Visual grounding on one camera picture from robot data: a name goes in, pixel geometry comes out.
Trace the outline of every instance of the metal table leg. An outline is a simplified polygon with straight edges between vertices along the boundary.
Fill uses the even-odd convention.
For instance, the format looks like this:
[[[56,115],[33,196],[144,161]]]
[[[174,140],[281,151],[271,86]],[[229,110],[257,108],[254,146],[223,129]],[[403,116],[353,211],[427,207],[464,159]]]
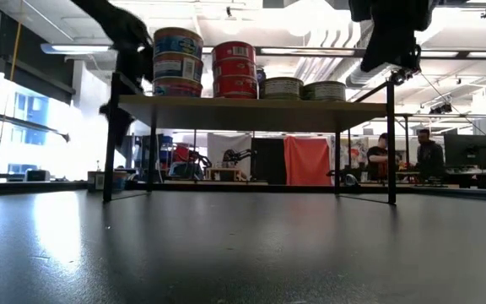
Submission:
[[[404,116],[404,139],[406,140],[406,167],[410,166],[410,138],[408,137],[408,115]]]
[[[113,187],[114,154],[116,153],[116,117],[113,114],[119,105],[121,86],[121,75],[119,73],[113,73],[111,78],[110,102],[108,104],[108,140],[106,140],[105,180],[102,191],[102,198],[105,203],[111,201]]]
[[[148,162],[148,192],[153,191],[155,164],[159,150],[157,149],[157,109],[151,111],[151,134],[149,135],[149,162]]]
[[[348,168],[352,169],[352,129],[348,129]]]
[[[387,82],[387,202],[397,202],[397,163],[395,162],[395,84]]]
[[[335,194],[341,193],[341,133],[335,132]]]

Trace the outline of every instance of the stacked cans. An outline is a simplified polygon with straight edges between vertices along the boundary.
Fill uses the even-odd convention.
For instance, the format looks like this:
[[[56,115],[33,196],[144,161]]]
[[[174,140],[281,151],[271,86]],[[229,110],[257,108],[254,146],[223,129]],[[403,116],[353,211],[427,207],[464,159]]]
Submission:
[[[256,99],[256,51],[250,44],[230,41],[216,46],[213,56],[213,96]]]
[[[182,28],[163,28],[154,33],[155,96],[202,95],[202,49],[200,35]]]

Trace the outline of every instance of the red curtain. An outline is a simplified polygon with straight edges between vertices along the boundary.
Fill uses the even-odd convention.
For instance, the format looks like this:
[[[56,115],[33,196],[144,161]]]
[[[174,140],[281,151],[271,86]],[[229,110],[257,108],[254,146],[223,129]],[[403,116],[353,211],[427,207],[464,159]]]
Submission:
[[[289,186],[331,186],[329,147],[324,138],[284,139],[286,184]]]

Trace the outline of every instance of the window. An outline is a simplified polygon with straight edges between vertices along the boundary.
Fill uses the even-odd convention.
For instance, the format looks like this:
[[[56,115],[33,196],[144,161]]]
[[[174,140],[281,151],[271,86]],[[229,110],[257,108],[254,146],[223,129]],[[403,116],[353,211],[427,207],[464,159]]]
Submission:
[[[36,165],[8,164],[9,174],[25,174],[29,169],[37,170],[38,167]]]
[[[0,114],[64,132],[72,120],[70,107],[0,77]],[[0,173],[47,170],[68,175],[69,145],[61,135],[0,120]]]

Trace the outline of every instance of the blurry robot hand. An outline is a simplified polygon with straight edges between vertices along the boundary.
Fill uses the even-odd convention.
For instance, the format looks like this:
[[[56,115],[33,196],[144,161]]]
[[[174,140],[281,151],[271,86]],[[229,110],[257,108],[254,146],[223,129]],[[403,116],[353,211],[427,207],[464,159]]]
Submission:
[[[118,51],[137,50],[140,46],[152,45],[148,27],[142,20],[128,11],[112,7],[105,19],[106,22],[100,23],[100,26],[114,42],[114,49]]]
[[[438,0],[349,0],[354,22],[372,19],[374,29],[361,70],[370,72],[383,63],[419,69],[415,30],[425,31]]]
[[[148,27],[134,14],[117,8],[106,0],[71,0],[97,21],[118,51],[136,51],[140,46],[152,46]]]

